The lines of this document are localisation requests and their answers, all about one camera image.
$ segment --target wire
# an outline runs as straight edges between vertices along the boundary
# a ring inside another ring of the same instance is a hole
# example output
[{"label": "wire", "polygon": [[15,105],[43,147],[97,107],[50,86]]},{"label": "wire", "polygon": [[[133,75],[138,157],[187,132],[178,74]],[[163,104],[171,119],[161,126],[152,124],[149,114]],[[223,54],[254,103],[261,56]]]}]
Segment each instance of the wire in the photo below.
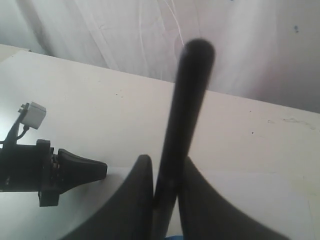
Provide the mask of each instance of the wire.
[{"label": "wire", "polygon": [[21,133],[19,136],[16,137],[16,140],[22,139],[23,136],[26,134],[26,132],[27,132],[29,129],[30,129],[29,126],[24,125],[24,126],[23,126],[23,131],[22,131],[22,133]]}]

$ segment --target cable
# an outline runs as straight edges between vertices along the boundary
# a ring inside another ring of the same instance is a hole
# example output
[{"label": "cable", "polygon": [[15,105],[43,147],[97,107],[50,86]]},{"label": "cable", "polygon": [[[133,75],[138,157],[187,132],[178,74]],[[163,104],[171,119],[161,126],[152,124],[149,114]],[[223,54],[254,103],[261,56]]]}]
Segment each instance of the cable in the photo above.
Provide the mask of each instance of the cable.
[{"label": "cable", "polygon": [[27,132],[29,129],[30,129],[29,126],[24,125],[24,126],[23,126],[23,131],[22,131],[22,133],[21,133],[19,136],[16,137],[16,140],[22,139],[23,136],[26,134],[26,132]]}]

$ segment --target black rod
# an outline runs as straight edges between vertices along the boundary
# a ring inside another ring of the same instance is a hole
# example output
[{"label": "black rod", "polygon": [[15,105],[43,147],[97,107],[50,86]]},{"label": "black rod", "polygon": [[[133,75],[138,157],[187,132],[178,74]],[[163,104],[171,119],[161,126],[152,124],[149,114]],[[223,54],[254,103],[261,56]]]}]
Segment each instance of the black rod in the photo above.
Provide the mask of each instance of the black rod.
[{"label": "black rod", "polygon": [[153,200],[153,240],[167,234],[214,58],[203,39],[188,42],[181,53]]}]

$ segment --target white fabric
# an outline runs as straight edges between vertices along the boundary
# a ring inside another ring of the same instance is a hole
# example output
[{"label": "white fabric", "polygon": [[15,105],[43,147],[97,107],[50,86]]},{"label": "white fabric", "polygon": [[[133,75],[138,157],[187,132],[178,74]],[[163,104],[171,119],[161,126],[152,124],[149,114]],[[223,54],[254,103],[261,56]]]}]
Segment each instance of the white fabric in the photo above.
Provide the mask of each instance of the white fabric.
[{"label": "white fabric", "polygon": [[209,89],[319,112],[319,0],[4,0],[0,43],[173,82],[214,44]]}]

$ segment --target white curtain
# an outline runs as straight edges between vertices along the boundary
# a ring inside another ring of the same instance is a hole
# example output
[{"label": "white curtain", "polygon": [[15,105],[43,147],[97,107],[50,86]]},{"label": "white curtain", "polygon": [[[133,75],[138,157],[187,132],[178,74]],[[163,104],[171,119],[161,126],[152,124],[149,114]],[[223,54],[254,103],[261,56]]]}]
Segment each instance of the white curtain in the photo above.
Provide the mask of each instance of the white curtain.
[{"label": "white curtain", "polygon": [[319,0],[2,0],[0,43],[173,82],[216,49],[209,89],[320,113]]}]

